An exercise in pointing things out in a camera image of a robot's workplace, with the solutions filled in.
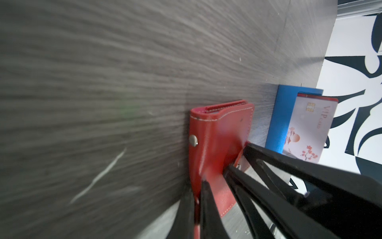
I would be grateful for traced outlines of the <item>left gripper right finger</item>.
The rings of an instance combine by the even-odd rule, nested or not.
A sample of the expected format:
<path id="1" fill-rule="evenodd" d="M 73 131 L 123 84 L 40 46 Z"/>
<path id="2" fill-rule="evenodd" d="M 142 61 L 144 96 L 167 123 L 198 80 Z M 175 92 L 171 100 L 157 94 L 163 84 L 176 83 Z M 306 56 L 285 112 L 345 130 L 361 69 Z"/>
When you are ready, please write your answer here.
<path id="1" fill-rule="evenodd" d="M 288 239 L 379 239 L 382 186 L 376 180 L 248 144 L 243 154 L 260 176 L 228 166 L 224 178 L 256 239 L 273 235 L 259 206 Z"/>

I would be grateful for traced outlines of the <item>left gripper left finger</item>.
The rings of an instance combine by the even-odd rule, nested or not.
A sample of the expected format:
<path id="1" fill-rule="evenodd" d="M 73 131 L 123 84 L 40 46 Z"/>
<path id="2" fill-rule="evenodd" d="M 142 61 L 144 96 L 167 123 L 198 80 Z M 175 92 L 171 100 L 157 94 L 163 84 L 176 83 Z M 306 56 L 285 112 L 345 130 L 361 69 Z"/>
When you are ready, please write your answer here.
<path id="1" fill-rule="evenodd" d="M 181 199 L 168 239 L 228 239 L 210 184 L 202 182 L 199 203 L 188 190 Z"/>

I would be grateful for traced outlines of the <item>white VIP card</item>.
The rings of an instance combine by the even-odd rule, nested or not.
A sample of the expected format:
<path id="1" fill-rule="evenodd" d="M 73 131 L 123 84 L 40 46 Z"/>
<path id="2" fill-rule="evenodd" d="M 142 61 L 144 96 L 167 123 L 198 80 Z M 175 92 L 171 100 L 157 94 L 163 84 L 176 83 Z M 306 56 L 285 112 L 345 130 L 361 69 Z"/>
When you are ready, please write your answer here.
<path id="1" fill-rule="evenodd" d="M 338 99 L 299 93 L 297 95 L 282 154 L 318 163 L 331 128 Z"/>

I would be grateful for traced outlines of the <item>red leather card holder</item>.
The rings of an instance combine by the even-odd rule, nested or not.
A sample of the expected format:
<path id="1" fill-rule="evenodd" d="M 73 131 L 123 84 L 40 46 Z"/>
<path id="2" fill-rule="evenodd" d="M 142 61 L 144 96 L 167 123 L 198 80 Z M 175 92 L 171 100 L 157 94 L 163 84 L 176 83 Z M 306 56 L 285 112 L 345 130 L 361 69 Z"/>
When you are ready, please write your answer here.
<path id="1" fill-rule="evenodd" d="M 240 164 L 251 130 L 254 105 L 239 100 L 191 109 L 189 127 L 189 175 L 195 198 L 194 237 L 200 236 L 200 195 L 202 181 L 212 190 L 218 217 L 236 204 L 224 177 L 224 169 Z"/>

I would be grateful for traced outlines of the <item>blue card box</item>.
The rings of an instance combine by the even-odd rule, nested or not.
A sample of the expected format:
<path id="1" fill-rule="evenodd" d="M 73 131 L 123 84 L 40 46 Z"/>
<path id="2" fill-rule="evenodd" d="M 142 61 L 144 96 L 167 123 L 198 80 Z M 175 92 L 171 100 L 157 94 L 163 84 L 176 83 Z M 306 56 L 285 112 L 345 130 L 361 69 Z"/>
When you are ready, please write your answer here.
<path id="1" fill-rule="evenodd" d="M 322 89 L 301 86 L 279 85 L 267 135 L 265 148 L 282 153 L 288 127 L 299 93 L 321 96 Z"/>

